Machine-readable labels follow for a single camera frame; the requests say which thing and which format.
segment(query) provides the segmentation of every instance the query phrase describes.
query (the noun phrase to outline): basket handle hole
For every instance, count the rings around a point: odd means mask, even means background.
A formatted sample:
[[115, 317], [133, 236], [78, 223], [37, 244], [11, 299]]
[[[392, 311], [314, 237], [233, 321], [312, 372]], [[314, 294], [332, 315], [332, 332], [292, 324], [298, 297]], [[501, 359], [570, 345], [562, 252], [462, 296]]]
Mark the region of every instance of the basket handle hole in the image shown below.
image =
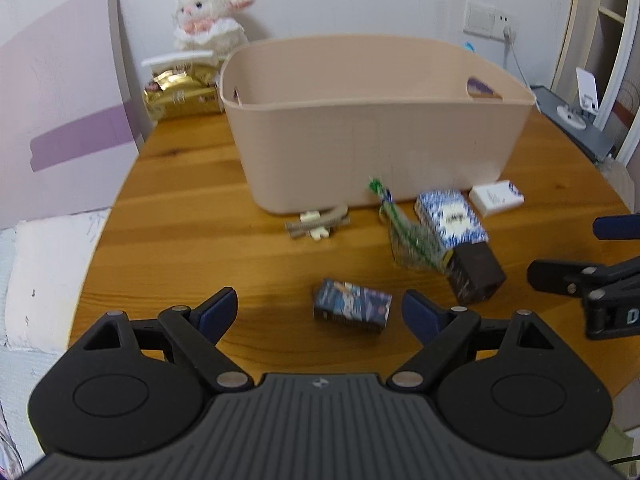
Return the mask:
[[473, 76], [466, 80], [466, 93], [474, 101], [478, 99], [502, 99], [502, 96], [487, 83]]
[[234, 101], [238, 103], [239, 106], [242, 106], [242, 101], [240, 100], [240, 96], [238, 95], [238, 87], [234, 88]]

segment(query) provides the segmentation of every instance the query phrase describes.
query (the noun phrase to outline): beige plastic basket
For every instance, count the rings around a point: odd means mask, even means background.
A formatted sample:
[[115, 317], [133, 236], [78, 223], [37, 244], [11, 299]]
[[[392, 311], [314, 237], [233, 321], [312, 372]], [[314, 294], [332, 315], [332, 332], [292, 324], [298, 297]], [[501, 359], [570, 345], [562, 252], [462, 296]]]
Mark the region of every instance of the beige plastic basket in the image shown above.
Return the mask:
[[494, 182], [534, 104], [477, 54], [395, 36], [251, 43], [220, 86], [254, 200], [276, 214], [376, 203], [372, 176], [397, 201]]

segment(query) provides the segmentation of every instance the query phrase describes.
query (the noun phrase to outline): cable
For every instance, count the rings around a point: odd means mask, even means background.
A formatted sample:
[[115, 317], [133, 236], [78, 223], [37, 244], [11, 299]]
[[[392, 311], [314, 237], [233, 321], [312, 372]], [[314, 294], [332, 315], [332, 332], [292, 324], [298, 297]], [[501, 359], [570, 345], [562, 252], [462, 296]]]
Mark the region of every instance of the cable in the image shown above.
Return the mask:
[[[516, 60], [516, 66], [518, 67], [518, 72], [520, 72], [520, 77], [524, 81], [524, 84], [527, 85], [527, 88], [529, 88], [529, 90], [531, 90], [531, 92], [533, 93], [533, 88], [531, 88], [531, 85], [527, 82], [527, 78], [524, 77], [524, 73], [522, 72], [522, 69], [520, 68], [520, 63], [518, 62], [518, 56], [516, 56], [516, 48], [514, 46], [514, 43], [516, 41], [516, 36], [515, 36], [513, 30], [511, 29], [511, 27], [509, 27], [509, 25], [507, 25], [504, 28], [504, 39], [508, 43], [508, 45], [511, 47], [511, 52], [513, 53], [513, 59]], [[536, 108], [540, 112], [540, 105], [538, 104], [538, 98], [537, 97], [536, 97]]]
[[623, 464], [625, 462], [633, 462], [634, 460], [640, 460], [640, 455], [623, 456], [615, 460], [609, 460], [609, 465]]

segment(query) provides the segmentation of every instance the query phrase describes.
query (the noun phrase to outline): wall socket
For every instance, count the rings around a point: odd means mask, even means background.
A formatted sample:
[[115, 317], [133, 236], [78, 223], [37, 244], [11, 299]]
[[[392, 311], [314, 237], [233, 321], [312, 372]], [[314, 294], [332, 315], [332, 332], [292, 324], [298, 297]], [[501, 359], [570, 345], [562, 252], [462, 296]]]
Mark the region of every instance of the wall socket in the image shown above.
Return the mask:
[[518, 33], [518, 19], [513, 14], [507, 14], [495, 7], [466, 1], [464, 31], [484, 38], [505, 41], [504, 28], [510, 26]]

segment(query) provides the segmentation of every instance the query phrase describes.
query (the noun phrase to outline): stuffed toy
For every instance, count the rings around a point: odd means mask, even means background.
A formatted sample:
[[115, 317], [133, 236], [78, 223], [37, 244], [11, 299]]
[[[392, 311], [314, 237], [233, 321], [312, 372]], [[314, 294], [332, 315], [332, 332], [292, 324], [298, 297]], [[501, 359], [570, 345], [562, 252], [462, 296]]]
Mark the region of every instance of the stuffed toy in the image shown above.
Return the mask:
[[247, 43], [244, 28], [232, 15], [254, 0], [175, 0], [175, 47], [179, 50], [213, 50], [226, 57]]

